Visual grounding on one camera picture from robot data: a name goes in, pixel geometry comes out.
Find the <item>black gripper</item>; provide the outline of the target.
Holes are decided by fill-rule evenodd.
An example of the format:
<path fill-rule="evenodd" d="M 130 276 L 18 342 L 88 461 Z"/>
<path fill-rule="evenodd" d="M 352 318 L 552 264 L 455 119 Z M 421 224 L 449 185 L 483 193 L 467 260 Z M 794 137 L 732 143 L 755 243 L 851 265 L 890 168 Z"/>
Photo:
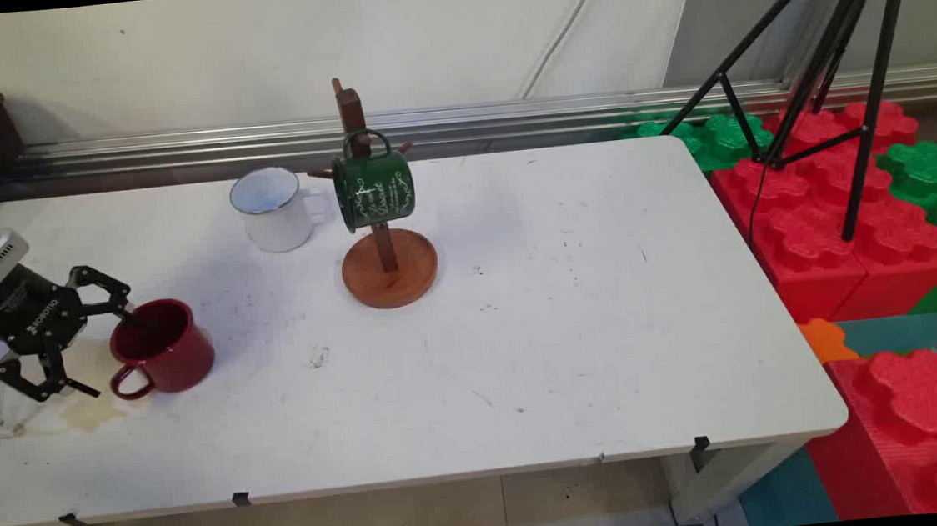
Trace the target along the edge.
<path fill-rule="evenodd" d="M 82 303 L 80 288 L 99 288 L 108 299 L 98 303 Z M 131 288 L 106 273 L 90 266 L 75 266 L 68 281 L 54 283 L 27 267 L 0 270 L 0 341 L 13 353 L 0 358 L 0 383 L 31 398 L 47 402 L 51 396 L 85 393 L 100 398 L 102 392 L 68 377 L 62 353 L 43 353 L 45 338 L 58 343 L 60 349 L 87 327 L 88 319 L 112 314 L 130 328 L 148 328 L 143 315 L 129 305 Z M 34 381 L 23 374 L 22 355 L 37 354 L 43 376 Z"/>

